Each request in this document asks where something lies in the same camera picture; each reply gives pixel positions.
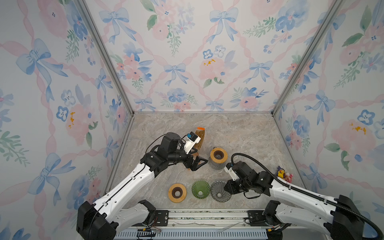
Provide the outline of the grey glass dripper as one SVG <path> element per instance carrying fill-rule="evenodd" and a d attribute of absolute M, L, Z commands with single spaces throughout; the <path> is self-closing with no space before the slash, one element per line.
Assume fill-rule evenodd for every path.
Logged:
<path fill-rule="evenodd" d="M 211 185 L 211 196 L 212 198 L 219 202 L 225 203 L 231 199 L 231 194 L 225 190 L 226 182 L 224 181 L 215 181 Z"/>

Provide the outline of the wooden ring dripper holder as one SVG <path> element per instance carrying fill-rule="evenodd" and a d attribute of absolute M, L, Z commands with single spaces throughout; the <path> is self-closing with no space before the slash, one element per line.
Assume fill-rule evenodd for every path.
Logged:
<path fill-rule="evenodd" d="M 216 164 L 223 164 L 228 160 L 228 153 L 222 148 L 213 148 L 210 159 Z"/>

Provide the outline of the grey glass carafe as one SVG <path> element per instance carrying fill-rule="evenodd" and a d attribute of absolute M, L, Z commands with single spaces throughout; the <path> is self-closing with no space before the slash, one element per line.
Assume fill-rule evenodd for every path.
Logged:
<path fill-rule="evenodd" d="M 226 162 L 223 163 L 223 164 L 216 164 L 216 163 L 214 163 L 214 162 L 209 158 L 209 164 L 210 164 L 210 166 L 211 166 L 213 169 L 215 169 L 215 170 L 221 170 L 221 169 L 223 169 L 223 168 L 225 167 L 225 165 L 226 165 Z"/>

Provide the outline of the orange coffee filter pack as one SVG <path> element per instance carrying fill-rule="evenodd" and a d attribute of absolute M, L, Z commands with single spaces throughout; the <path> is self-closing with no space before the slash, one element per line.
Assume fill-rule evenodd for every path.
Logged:
<path fill-rule="evenodd" d="M 202 127 L 197 127 L 197 130 L 195 131 L 195 134 L 200 138 L 200 141 L 195 144 L 194 148 L 197 150 L 200 150 L 200 148 L 203 145 L 204 138 L 205 138 L 206 129 Z"/>

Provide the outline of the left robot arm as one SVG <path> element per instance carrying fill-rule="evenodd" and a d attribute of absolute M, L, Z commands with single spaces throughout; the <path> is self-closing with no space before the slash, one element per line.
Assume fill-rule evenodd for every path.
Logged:
<path fill-rule="evenodd" d="M 134 170 L 103 197 L 78 209 L 76 230 L 83 240 L 112 240 L 116 234 L 134 225 L 151 227 L 156 208 L 147 200 L 124 209 L 130 199 L 169 166 L 182 163 L 196 171 L 208 161 L 194 157 L 201 137 L 193 132 L 184 137 L 176 133 L 160 136 L 159 145 L 150 144 Z"/>

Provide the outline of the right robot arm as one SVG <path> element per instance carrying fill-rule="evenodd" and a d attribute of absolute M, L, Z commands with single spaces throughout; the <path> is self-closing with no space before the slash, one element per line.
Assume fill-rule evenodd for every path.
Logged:
<path fill-rule="evenodd" d="M 225 171 L 231 179 L 224 189 L 231 195 L 253 191 L 273 198 L 261 217 L 249 220 L 251 225 L 260 221 L 268 226 L 291 224 L 316 230 L 334 240 L 363 239 L 365 223 L 345 196 L 334 199 L 307 191 L 269 172 L 257 173 L 244 162 L 228 163 Z"/>

